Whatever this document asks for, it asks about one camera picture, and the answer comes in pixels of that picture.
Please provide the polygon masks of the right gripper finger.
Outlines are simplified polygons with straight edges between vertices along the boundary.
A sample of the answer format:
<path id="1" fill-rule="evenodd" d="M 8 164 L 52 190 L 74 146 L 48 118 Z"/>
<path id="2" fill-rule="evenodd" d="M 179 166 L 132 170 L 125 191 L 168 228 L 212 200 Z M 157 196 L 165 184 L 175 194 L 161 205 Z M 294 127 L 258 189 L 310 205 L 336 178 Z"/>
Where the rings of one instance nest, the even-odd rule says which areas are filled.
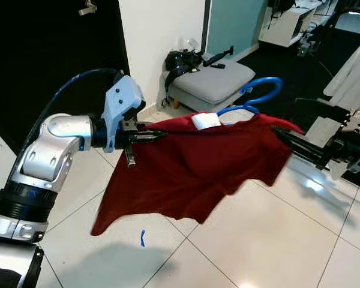
<path id="1" fill-rule="evenodd" d="M 292 153 L 312 163 L 316 167 L 324 167 L 325 151 L 319 146 L 313 145 L 301 138 L 286 138 L 282 142 L 289 146 Z"/>
<path id="2" fill-rule="evenodd" d="M 302 134 L 297 131 L 287 129 L 286 127 L 273 127 L 274 134 L 293 152 L 303 154 L 323 154 L 323 148 L 309 142 Z"/>

